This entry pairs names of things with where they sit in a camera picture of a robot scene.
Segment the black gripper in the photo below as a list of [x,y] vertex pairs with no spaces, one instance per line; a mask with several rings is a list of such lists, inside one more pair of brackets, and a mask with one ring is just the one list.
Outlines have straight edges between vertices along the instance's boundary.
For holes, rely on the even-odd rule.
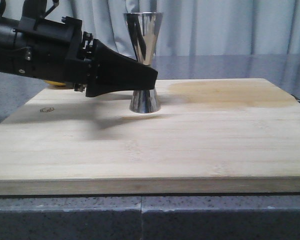
[[121,55],[95,39],[92,63],[85,58],[82,21],[64,17],[62,22],[23,16],[14,29],[14,73],[67,87],[94,98],[103,94],[152,90],[158,72]]

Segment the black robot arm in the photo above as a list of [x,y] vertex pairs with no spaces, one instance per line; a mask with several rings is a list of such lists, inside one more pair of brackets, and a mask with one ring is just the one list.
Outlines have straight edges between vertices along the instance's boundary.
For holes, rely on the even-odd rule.
[[26,0],[20,20],[3,17],[0,2],[0,72],[64,83],[93,98],[118,91],[151,90],[158,72],[108,48],[82,21],[48,20],[45,0]]

